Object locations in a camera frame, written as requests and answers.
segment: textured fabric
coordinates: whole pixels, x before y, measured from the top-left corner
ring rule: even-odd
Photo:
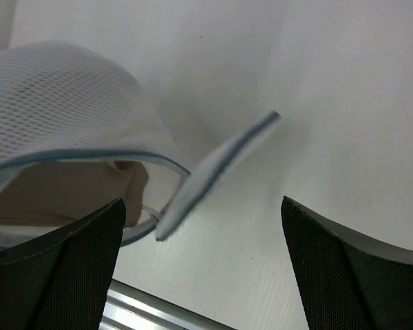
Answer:
[[[147,180],[137,162],[50,162],[27,168],[0,193],[0,232],[7,235],[6,240],[0,235],[0,246],[67,225],[119,197],[127,209],[126,226],[133,227]]]
[[[413,330],[413,251],[287,197],[282,221],[310,330]]]
[[[97,329],[124,223],[118,200],[0,252],[0,329]]]
[[[45,156],[51,160],[70,160],[72,149],[145,151],[178,160],[141,86],[115,63],[60,41],[0,52],[0,166],[43,151],[53,151]],[[0,169],[0,190],[22,167]]]

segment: white tabletop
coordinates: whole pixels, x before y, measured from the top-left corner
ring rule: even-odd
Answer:
[[[19,0],[12,45],[52,38],[137,77],[192,164],[284,117],[168,242],[122,249],[116,279],[237,329],[306,329],[283,195],[413,250],[413,0]]]

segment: white mesh fabric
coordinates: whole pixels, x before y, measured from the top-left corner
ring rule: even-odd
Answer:
[[[177,148],[136,79],[83,47],[45,41],[0,52],[0,164],[58,149]],[[16,171],[0,170],[0,190]]]

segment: brown fabric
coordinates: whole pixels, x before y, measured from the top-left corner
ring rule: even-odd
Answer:
[[[22,171],[0,193],[0,225],[64,226],[122,197],[136,225],[148,174],[137,162],[48,162]]]

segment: table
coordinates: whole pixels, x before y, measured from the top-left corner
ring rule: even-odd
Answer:
[[[122,249],[115,279],[236,329],[306,329],[283,195],[413,250],[413,0],[19,0],[11,45],[46,39],[137,77],[192,166],[284,117],[175,236]]]

